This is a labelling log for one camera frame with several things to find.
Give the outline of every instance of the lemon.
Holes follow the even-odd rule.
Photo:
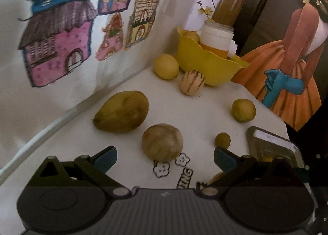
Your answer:
[[[170,80],[179,74],[178,61],[169,54],[162,54],[156,58],[154,72],[162,79]]]
[[[235,100],[232,104],[232,115],[240,123],[253,120],[256,116],[256,107],[248,99]]]
[[[194,40],[198,44],[200,43],[200,36],[197,34],[196,31],[187,30],[187,31],[185,31],[183,33],[183,36],[188,37],[188,38]]]
[[[228,149],[230,146],[230,136],[227,133],[220,133],[219,135],[217,135],[217,137],[215,138],[215,146],[216,147],[223,147],[225,149]]]

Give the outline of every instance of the plastic jar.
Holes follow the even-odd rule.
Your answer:
[[[200,36],[200,46],[226,59],[233,38],[233,28],[206,20]]]

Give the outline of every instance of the yellow flower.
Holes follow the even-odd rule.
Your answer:
[[[201,15],[205,13],[205,11],[204,11],[203,8],[199,8],[199,9],[198,9],[198,12],[199,12]]]
[[[210,15],[212,13],[212,9],[208,6],[206,6],[206,8],[204,9],[204,12],[206,15]]]

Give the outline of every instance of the white top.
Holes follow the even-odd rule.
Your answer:
[[[218,133],[226,132],[230,135],[229,150],[238,156],[249,154],[246,131],[251,126],[288,139],[284,122],[255,99],[244,86],[229,81],[216,88],[205,86],[198,96],[187,97],[179,89],[181,78],[182,74],[172,81],[161,80],[154,75],[152,68],[147,68],[56,132],[0,186],[0,234],[19,235],[24,231],[16,202],[47,156],[57,156],[60,161],[73,161],[77,156],[92,156],[114,145],[118,158],[107,175],[127,188],[176,188],[183,173],[190,178],[189,187],[194,188],[197,181],[208,182],[221,172],[213,160],[214,139]],[[145,122],[128,134],[110,134],[96,129],[92,119],[104,102],[120,91],[129,90],[142,91],[147,96],[150,107]],[[232,103],[242,98],[250,99],[256,106],[255,119],[245,124],[238,123],[230,114]],[[154,168],[153,161],[142,151],[142,134],[148,127],[158,123],[171,124],[183,135],[182,152],[186,156],[178,160],[179,166],[171,161],[170,167],[167,164]],[[157,178],[153,169],[162,177]]]
[[[315,33],[314,39],[312,41],[311,46],[309,47],[309,50],[306,52],[306,55],[310,54],[315,49],[320,47],[327,38],[328,38],[328,23],[325,23],[319,17],[318,29]]]

